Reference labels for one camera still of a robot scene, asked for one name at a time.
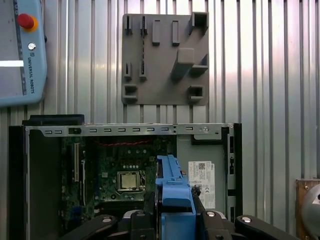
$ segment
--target cpu socket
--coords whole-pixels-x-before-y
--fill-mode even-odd
[[[119,192],[140,191],[140,174],[138,171],[118,171],[116,180]]]

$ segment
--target metal panel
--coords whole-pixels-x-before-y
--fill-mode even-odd
[[[317,0],[66,0],[42,4],[44,101],[0,111],[0,239],[6,239],[7,126],[32,114],[87,123],[243,123],[243,210],[295,232],[294,180],[320,178]],[[207,107],[123,106],[124,13],[209,11]]]

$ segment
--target pci slot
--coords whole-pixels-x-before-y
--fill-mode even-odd
[[[73,175],[74,182],[79,182],[79,158],[80,158],[80,143],[74,143],[72,147],[72,158],[73,158]]]
[[[81,206],[86,205],[86,160],[81,160],[79,180],[79,203]]]

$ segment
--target universal robots logo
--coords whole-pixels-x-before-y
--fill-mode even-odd
[[[30,57],[28,57],[28,70],[29,70],[29,81],[30,81],[31,94],[35,93],[34,73],[33,73],[33,66],[32,66],[32,57],[34,57],[34,56],[35,56],[35,53],[31,52]]]

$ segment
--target screw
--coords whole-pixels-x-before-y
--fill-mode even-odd
[[[111,222],[111,218],[110,218],[110,217],[105,217],[105,218],[102,220],[102,222],[104,222],[104,223],[109,223],[109,222]]]
[[[205,127],[203,128],[203,132],[204,132],[204,133],[208,133],[208,132],[209,132],[209,128],[208,128],[207,126],[205,126]]]
[[[213,211],[207,211],[206,214],[207,214],[209,217],[214,217],[214,216],[216,215]]]
[[[28,49],[29,50],[34,50],[36,48],[36,45],[33,43],[33,42],[30,42],[29,44],[28,44]]]
[[[242,217],[241,220],[244,221],[244,222],[247,223],[247,224],[248,224],[248,223],[251,223],[251,219],[248,218],[248,217],[246,217],[246,216]]]

